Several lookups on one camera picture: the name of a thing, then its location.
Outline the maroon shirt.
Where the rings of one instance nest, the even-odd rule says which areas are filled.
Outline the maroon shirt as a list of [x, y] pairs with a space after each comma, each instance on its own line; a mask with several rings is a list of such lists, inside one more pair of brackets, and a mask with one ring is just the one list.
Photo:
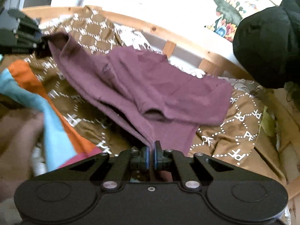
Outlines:
[[220, 125], [228, 112], [228, 81], [187, 74], [165, 55], [120, 46], [91, 54], [66, 33], [48, 45], [80, 96], [150, 148], [159, 141], [187, 154], [198, 128]]

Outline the brown PF patterned blanket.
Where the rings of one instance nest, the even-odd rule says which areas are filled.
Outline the brown PF patterned blanket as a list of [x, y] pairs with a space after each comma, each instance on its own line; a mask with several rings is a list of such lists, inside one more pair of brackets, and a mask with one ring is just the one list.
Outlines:
[[[113, 22], [98, 10], [91, 9], [72, 15], [62, 28], [46, 31], [48, 34], [70, 33], [85, 50], [96, 53], [125, 46], [121, 36], [113, 29]], [[37, 59], [33, 54], [8, 55], [4, 57], [1, 68], [7, 68], [17, 60], [28, 63], [58, 112], [80, 136], [112, 156], [128, 149], [129, 137], [77, 94], [51, 57]], [[233, 87], [224, 122], [216, 127], [199, 127], [188, 156], [203, 152], [285, 184], [286, 177], [275, 142], [260, 128], [264, 106], [260, 98]]]

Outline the orange blue striped cloth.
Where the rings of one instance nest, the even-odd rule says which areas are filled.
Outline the orange blue striped cloth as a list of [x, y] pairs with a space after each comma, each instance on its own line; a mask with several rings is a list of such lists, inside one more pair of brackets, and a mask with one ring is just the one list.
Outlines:
[[58, 112], [29, 64], [17, 60], [1, 72], [1, 94], [44, 114], [44, 155], [48, 171], [101, 153]]

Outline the white floral bedsheet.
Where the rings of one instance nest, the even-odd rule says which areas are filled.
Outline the white floral bedsheet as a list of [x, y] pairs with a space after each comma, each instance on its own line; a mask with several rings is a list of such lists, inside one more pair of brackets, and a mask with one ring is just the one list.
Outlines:
[[[46, 31], [47, 29], [53, 32], [54, 29], [62, 28], [63, 23], [70, 21], [70, 18], [71, 17], [64, 15], [59, 18], [52, 19], [48, 22], [43, 22], [42, 24], [39, 25], [39, 28], [43, 30], [45, 34], [48, 34], [48, 32]], [[150, 43], [148, 42], [148, 40], [146, 39], [146, 37], [143, 35], [142, 32], [139, 32], [134, 28], [115, 23], [113, 30], [119, 36], [121, 36], [121, 40], [124, 42], [125, 46], [133, 46], [135, 49], [138, 50], [149, 50], [157, 53], [162, 53], [161, 50], [150, 45]], [[193, 66], [189, 66], [187, 62], [182, 61], [178, 57], [170, 59], [169, 62], [171, 65], [177, 67], [181, 71], [188, 73], [192, 76], [196, 76], [197, 78], [203, 78], [205, 75], [207, 75], [207, 73], [204, 72], [203, 70], [197, 69]], [[258, 97], [260, 93], [265, 91], [265, 89], [261, 85], [251, 80], [234, 79], [234, 78], [227, 78], [221, 76], [219, 78], [225, 79], [228, 82], [230, 82], [234, 87], [234, 89], [241, 90], [248, 94], [254, 95], [255, 97]]]

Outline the lime green cloth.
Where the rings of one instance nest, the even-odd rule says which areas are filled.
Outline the lime green cloth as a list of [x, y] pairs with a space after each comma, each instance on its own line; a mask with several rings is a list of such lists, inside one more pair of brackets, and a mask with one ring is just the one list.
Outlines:
[[260, 128], [264, 130], [267, 136], [273, 137], [276, 132], [275, 119], [268, 112], [268, 107], [264, 106], [262, 119], [260, 121]]

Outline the black garment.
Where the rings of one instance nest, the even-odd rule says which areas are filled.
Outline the black garment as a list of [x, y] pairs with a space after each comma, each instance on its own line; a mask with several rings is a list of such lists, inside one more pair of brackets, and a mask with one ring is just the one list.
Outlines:
[[263, 87], [299, 84], [299, 0], [243, 19], [232, 44], [238, 62]]

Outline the wooden bed frame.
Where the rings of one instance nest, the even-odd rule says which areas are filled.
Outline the wooden bed frame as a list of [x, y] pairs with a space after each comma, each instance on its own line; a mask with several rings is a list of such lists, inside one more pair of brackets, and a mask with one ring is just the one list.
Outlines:
[[[48, 22], [56, 17], [75, 14], [91, 9], [96, 9], [104, 17], [112, 22], [133, 28], [141, 33], [151, 36], [164, 43], [163, 53], [172, 56], [176, 47], [186, 50], [188, 54], [200, 53], [202, 61], [199, 68], [213, 76], [224, 76], [228, 74], [234, 79], [240, 79], [242, 83], [253, 78], [233, 63], [217, 53], [216, 50], [208, 50], [208, 40], [202, 38], [187, 39], [163, 27], [151, 24], [138, 18], [109, 12], [98, 6], [76, 6], [76, 7], [51, 7], [37, 6], [22, 9], [31, 18], [40, 18], [42, 22]], [[251, 91], [255, 97], [260, 98], [268, 107], [270, 113], [274, 114], [274, 135], [277, 141], [277, 151], [280, 163], [285, 171], [289, 199], [299, 201], [299, 111], [295, 103], [289, 97], [285, 89], [265, 89], [257, 86]]]

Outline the colourful wall poster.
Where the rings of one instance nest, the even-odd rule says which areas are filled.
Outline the colourful wall poster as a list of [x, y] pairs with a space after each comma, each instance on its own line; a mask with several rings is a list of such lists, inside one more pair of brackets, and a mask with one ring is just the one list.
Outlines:
[[270, 0], [213, 0], [213, 16], [204, 27], [232, 42], [240, 22], [274, 4]]

